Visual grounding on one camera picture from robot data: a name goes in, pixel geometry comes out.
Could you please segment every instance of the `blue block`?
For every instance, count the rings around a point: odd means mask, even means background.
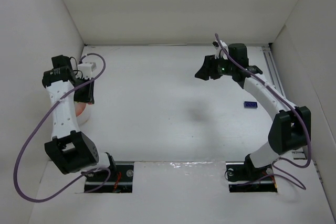
[[[258,108],[257,102],[244,102],[244,107],[249,109],[256,109]]]

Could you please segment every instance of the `screw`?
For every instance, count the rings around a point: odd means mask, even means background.
[[[266,169],[266,173],[267,173],[267,174],[272,174],[272,173],[273,173],[273,170],[272,170],[271,168],[267,168],[267,169]]]
[[[127,172],[126,172],[126,175],[128,176],[128,177],[133,177],[133,170],[128,170]]]
[[[234,174],[233,174],[233,169],[232,168],[229,168],[228,170],[227,170],[227,175],[229,176],[229,177],[232,177]]]

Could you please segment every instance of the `white wall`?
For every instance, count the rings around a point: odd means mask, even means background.
[[[273,42],[297,0],[64,0],[87,44]]]
[[[336,1],[299,0],[272,50],[288,98],[312,111],[313,158],[336,214]]]
[[[51,57],[79,57],[83,42],[62,0],[0,0],[0,222],[28,223],[32,203],[13,186],[16,156],[50,106],[41,80]],[[28,147],[19,170],[22,189],[36,197],[46,165],[50,120]]]

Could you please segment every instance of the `white table surface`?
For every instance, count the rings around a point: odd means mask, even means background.
[[[231,77],[194,77],[212,46],[85,47],[106,59],[92,115],[81,130],[117,161],[241,161],[267,141],[271,119]],[[251,65],[267,78],[260,47]],[[101,62],[92,56],[87,61]]]
[[[78,194],[82,179],[35,204],[30,224],[334,223],[313,164],[298,169],[279,162],[307,191],[278,178],[278,193],[229,193],[223,161],[242,161],[264,144],[271,119],[261,107],[244,109],[244,101],[255,99],[230,77],[194,78],[204,56],[214,53],[211,46],[86,47],[84,53],[90,51],[106,58],[107,69],[95,83],[96,104],[82,131],[117,161],[161,162],[135,164],[131,194]],[[248,47],[248,56],[269,77],[261,49]],[[37,198],[77,175],[64,176],[49,162]]]

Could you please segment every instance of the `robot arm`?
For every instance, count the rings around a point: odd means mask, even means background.
[[[92,78],[95,63],[78,65],[77,76],[71,66],[70,58],[52,58],[53,69],[44,72],[43,86],[47,89],[52,104],[60,100],[53,111],[51,141],[45,143],[45,151],[63,174],[75,173],[89,166],[109,167],[116,170],[115,162],[108,153],[99,154],[96,145],[79,129],[75,114],[75,102],[93,104],[94,82],[76,90],[61,100],[61,97]]]
[[[227,46],[222,41],[221,43],[224,48],[228,49],[229,55],[238,64],[265,82],[265,84],[261,84],[257,79],[239,69],[230,60],[224,59],[224,52],[216,41],[213,42],[213,45],[217,49],[216,54],[205,56],[201,69],[195,75],[196,78],[202,80],[208,80],[209,78],[216,80],[223,75],[232,76],[235,82],[255,97],[272,118],[273,124],[268,135],[268,142],[257,151],[248,154],[245,158],[245,172],[253,174],[254,172],[265,169],[266,166],[277,160],[284,153],[305,146],[307,140],[302,126],[293,112],[267,89],[267,86],[273,86],[267,82],[263,72],[257,66],[249,65],[246,46],[244,44],[231,44]],[[296,109],[303,119],[310,135],[309,109],[306,107],[297,107],[284,98],[279,92],[276,91],[276,93],[287,101],[290,106]]]

